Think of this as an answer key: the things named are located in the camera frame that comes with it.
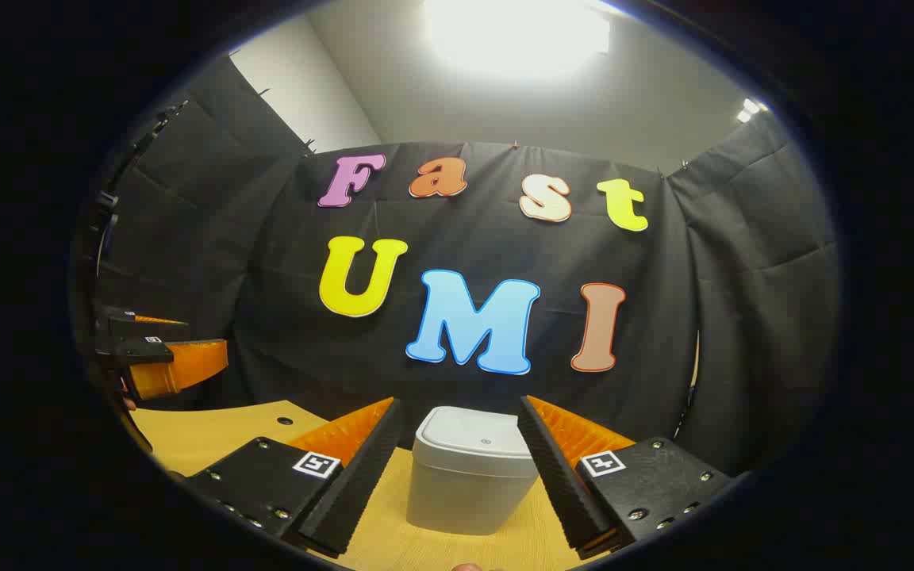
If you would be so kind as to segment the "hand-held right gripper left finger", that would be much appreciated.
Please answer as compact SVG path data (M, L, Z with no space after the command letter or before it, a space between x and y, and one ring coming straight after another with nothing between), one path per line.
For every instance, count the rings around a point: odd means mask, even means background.
M280 443L257 436L184 484L276 541L338 558L401 436L402 405L381 399Z

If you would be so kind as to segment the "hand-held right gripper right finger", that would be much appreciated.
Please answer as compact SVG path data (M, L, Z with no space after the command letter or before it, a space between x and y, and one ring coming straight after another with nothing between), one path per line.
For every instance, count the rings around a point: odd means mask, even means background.
M532 395L521 398L517 426L581 559L667 534L734 485L670 438L635 441Z

